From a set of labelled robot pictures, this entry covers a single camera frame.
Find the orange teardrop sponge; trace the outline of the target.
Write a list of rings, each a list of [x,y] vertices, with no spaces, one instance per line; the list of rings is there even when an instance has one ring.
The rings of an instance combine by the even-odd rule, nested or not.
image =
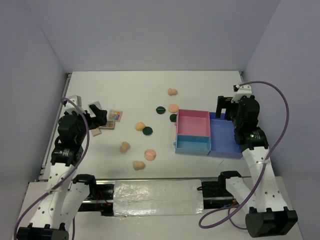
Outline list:
[[[144,128],[146,127],[146,125],[143,122],[138,122],[135,126],[135,129],[137,131],[142,131]]]

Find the green puff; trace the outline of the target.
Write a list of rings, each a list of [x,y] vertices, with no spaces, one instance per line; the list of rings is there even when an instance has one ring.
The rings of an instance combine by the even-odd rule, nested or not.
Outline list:
[[[159,115],[162,115],[166,112],[166,109],[163,107],[163,106],[158,106],[156,108],[156,113],[159,114]]]
[[[153,129],[149,126],[146,126],[145,128],[143,128],[142,133],[145,136],[150,136],[153,133]]]
[[[177,121],[177,114],[171,114],[169,116],[171,122],[175,123]]]

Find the green puff top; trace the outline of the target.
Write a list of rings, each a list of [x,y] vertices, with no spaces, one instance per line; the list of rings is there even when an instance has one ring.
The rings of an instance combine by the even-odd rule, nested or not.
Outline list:
[[[162,115],[166,112],[166,109],[163,107],[163,106],[158,106],[156,108],[156,113],[159,114],[159,115]]]

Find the peach puff with ribbon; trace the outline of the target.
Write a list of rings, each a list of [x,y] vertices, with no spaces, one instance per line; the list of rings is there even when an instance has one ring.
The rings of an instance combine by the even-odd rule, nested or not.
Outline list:
[[[147,161],[153,161],[157,156],[157,153],[155,150],[153,149],[147,149],[145,152],[144,152],[144,158],[147,160]]]

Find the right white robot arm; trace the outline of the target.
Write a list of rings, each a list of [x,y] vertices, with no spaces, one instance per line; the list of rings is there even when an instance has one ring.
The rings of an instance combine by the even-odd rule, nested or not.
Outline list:
[[[281,195],[272,168],[269,144],[264,131],[258,126],[260,105],[254,96],[242,96],[240,100],[231,97],[217,98],[216,118],[224,118],[234,126],[234,138],[239,145],[250,174],[255,182],[252,190],[240,186],[238,176],[226,176],[217,184],[218,192],[236,197],[240,206],[247,210],[245,225],[253,238],[284,236],[298,221],[295,210],[290,210]]]

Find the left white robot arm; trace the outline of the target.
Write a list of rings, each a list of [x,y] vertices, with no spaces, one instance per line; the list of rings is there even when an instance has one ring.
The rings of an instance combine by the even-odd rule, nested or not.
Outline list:
[[[64,100],[66,110],[58,120],[58,136],[51,153],[50,175],[47,190],[27,209],[38,206],[27,226],[18,223],[14,229],[15,240],[67,240],[68,229],[84,199],[98,194],[94,175],[76,174],[88,147],[90,130],[107,123],[107,111],[90,104],[91,116],[86,110]]]

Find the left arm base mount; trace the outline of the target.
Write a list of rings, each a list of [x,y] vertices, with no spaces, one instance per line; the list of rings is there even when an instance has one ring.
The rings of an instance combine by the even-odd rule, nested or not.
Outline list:
[[[104,217],[114,216],[114,184],[98,184],[95,195],[89,195],[81,204],[78,212],[96,212]]]

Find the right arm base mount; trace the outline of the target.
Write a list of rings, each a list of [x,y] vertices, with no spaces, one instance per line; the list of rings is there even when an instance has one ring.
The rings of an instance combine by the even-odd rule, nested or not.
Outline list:
[[[218,181],[202,181],[197,190],[202,193],[205,210],[220,209],[238,203]]]

